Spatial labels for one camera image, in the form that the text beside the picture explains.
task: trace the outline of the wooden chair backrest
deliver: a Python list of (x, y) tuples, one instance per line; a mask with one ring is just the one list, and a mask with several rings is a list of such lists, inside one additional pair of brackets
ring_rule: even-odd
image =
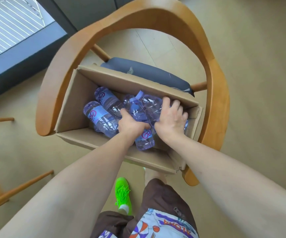
[[(183, 42), (204, 66), (207, 104), (199, 142), (220, 150), (229, 118), (227, 82), (217, 63), (204, 30), (195, 15), (178, 0), (134, 0), (106, 18), (70, 37), (58, 50), (41, 85), (36, 130), (41, 136), (54, 133), (72, 71), (103, 36), (129, 28), (161, 31)], [(192, 171), (183, 171), (187, 184), (197, 185)]]

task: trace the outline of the green shoelace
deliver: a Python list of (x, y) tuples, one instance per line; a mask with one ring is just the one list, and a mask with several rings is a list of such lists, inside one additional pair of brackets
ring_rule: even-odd
[(117, 188), (117, 191), (116, 191), (116, 194), (115, 194), (115, 196), (117, 198), (117, 202), (115, 202), (115, 205), (118, 206), (118, 201), (121, 204), (125, 204), (129, 192), (130, 192), (130, 189), (129, 189), (128, 186), (124, 187), (124, 185), (123, 185), (120, 188)]

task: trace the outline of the brown shorts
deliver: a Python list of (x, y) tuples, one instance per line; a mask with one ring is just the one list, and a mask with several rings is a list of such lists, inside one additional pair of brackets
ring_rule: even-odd
[(197, 231), (196, 223), (188, 204), (159, 179), (152, 179), (143, 191), (141, 207), (134, 216), (125, 216), (114, 211), (99, 214), (90, 238), (98, 238), (104, 230), (110, 231), (118, 238), (128, 238), (138, 221), (149, 208), (166, 212), (188, 222)]

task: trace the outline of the hand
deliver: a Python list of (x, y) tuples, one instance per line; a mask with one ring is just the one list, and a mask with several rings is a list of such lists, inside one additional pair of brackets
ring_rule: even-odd
[(180, 101), (175, 100), (171, 107), (170, 102), (171, 100), (168, 97), (163, 98), (159, 122), (155, 123), (155, 130), (158, 136), (168, 145), (177, 136), (184, 135), (184, 128), (188, 118), (188, 113), (183, 113)]
[(119, 121), (118, 127), (119, 133), (125, 135), (131, 144), (143, 133), (144, 129), (151, 128), (148, 123), (135, 121), (125, 108), (121, 109), (121, 115), (122, 119)]

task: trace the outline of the cardboard box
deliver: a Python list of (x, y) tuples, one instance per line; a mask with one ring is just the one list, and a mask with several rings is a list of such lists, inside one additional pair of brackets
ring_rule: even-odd
[[(202, 108), (193, 96), (150, 80), (97, 65), (79, 66), (74, 70), (55, 127), (57, 136), (70, 144), (90, 150), (109, 140), (102, 133), (93, 130), (93, 124), (83, 113), (84, 106), (95, 100), (94, 91), (98, 86), (109, 88), (119, 98), (125, 94), (136, 95), (142, 90), (161, 98), (168, 96), (171, 100), (180, 100), (189, 115), (186, 135), (194, 138)], [(139, 151), (133, 144), (125, 156), (125, 161), (168, 174), (175, 174), (178, 170), (185, 169), (185, 162), (174, 150), (159, 137), (154, 139), (155, 147), (146, 151)]]

